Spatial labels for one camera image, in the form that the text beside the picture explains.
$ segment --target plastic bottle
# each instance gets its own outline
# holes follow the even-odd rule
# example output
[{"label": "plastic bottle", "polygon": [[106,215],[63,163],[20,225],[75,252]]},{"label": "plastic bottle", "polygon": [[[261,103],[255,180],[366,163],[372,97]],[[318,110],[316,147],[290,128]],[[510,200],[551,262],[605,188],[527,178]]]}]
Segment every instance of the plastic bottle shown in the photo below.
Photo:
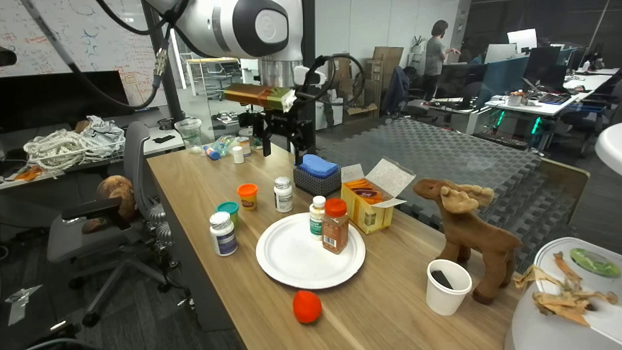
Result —
[{"label": "plastic bottle", "polygon": [[349,244],[349,204],[343,198],[329,198],[325,204],[323,246],[343,252]]},{"label": "plastic bottle", "polygon": [[277,211],[292,211],[292,180],[288,176],[275,178],[275,208]]},{"label": "plastic bottle", "polygon": [[232,153],[234,153],[234,163],[244,163],[246,161],[246,151],[244,151],[242,145],[234,145]]},{"label": "plastic bottle", "polygon": [[325,204],[327,196],[314,196],[314,202],[310,204],[310,229],[318,237],[323,235]]},{"label": "plastic bottle", "polygon": [[238,241],[234,237],[234,221],[230,211],[214,211],[211,215],[211,233],[214,239],[216,254],[230,256],[238,250]]}]

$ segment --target bottle label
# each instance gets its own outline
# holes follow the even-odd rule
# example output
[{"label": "bottle label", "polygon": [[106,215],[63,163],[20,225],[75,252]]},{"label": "bottle label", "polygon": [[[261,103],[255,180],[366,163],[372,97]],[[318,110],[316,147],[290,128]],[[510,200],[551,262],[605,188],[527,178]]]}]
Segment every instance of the bottle label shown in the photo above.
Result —
[{"label": "bottle label", "polygon": [[323,243],[337,248],[337,239],[333,235],[323,235]]},{"label": "bottle label", "polygon": [[292,211],[292,194],[275,192],[275,208],[277,211]]},{"label": "bottle label", "polygon": [[366,225],[376,225],[376,211],[374,209],[366,211],[364,223]]},{"label": "bottle label", "polygon": [[321,235],[323,233],[323,219],[310,219],[310,225],[312,225],[312,233],[314,235]]},{"label": "bottle label", "polygon": [[218,254],[234,254],[238,250],[238,241],[234,233],[216,237]]}]

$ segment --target red ball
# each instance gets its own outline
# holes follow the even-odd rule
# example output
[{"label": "red ball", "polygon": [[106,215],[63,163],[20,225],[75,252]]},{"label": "red ball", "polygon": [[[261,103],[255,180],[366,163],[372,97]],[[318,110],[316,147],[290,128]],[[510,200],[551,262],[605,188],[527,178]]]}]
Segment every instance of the red ball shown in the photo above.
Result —
[{"label": "red ball", "polygon": [[310,289],[294,293],[294,314],[300,322],[312,324],[323,314],[323,301]]}]

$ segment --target wooden figurine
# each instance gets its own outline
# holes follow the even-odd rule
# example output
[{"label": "wooden figurine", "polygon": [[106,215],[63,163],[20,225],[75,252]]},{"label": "wooden figurine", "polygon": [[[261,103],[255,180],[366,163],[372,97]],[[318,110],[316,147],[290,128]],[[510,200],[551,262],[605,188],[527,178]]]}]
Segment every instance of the wooden figurine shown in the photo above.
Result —
[{"label": "wooden figurine", "polygon": [[422,198],[438,202],[442,209],[446,248],[440,258],[467,264],[471,248],[483,252],[485,276],[473,297],[481,303],[492,303],[500,289],[512,281],[514,250],[522,244],[514,233],[477,215],[479,208],[492,202],[494,190],[438,178],[422,178],[413,188]]}]

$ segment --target computer monitor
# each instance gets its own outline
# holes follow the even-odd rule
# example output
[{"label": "computer monitor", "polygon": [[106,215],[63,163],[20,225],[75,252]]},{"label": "computer monitor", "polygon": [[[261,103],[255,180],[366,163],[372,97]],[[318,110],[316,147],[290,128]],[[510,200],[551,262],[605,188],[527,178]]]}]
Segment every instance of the computer monitor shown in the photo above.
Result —
[{"label": "computer monitor", "polygon": [[489,50],[487,50],[487,64],[492,64],[492,62],[504,62],[504,60],[512,60],[512,58],[518,58],[518,46],[516,44],[489,44]]},{"label": "computer monitor", "polygon": [[506,95],[514,89],[524,87],[524,73],[527,68],[527,58],[514,58],[504,62],[487,64],[485,89],[491,95]]},{"label": "computer monitor", "polygon": [[[121,75],[113,71],[86,71],[100,89],[129,103]],[[0,132],[76,124],[86,114],[117,116],[131,108],[98,95],[76,73],[0,77]]]},{"label": "computer monitor", "polygon": [[543,85],[547,91],[564,89],[566,64],[560,58],[560,46],[539,46],[529,52],[525,77]]},{"label": "computer monitor", "polygon": [[524,52],[524,48],[537,48],[539,46],[537,29],[508,31],[508,42],[518,44],[520,52]]}]

